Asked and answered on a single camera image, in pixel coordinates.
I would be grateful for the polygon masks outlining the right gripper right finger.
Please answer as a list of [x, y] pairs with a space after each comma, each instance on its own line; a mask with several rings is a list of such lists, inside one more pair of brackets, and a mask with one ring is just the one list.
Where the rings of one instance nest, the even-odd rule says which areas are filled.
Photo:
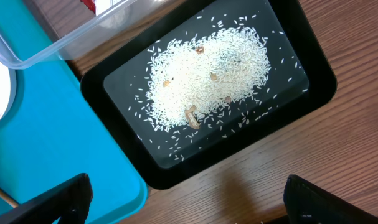
[[378, 224], [378, 217], [297, 175], [287, 178], [283, 201], [290, 223]]

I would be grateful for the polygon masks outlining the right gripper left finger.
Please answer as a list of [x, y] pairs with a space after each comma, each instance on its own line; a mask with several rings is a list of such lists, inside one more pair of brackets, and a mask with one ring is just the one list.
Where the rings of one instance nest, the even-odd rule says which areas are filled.
[[84, 224], [92, 198], [90, 178], [81, 173], [0, 215], [0, 224]]

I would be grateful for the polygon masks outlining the snack wrapper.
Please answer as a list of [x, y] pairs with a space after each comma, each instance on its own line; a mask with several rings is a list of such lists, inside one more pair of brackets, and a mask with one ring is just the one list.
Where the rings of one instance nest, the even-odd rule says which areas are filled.
[[105, 12], [114, 5], [117, 5], [121, 0], [80, 0], [86, 7], [92, 11], [96, 16]]

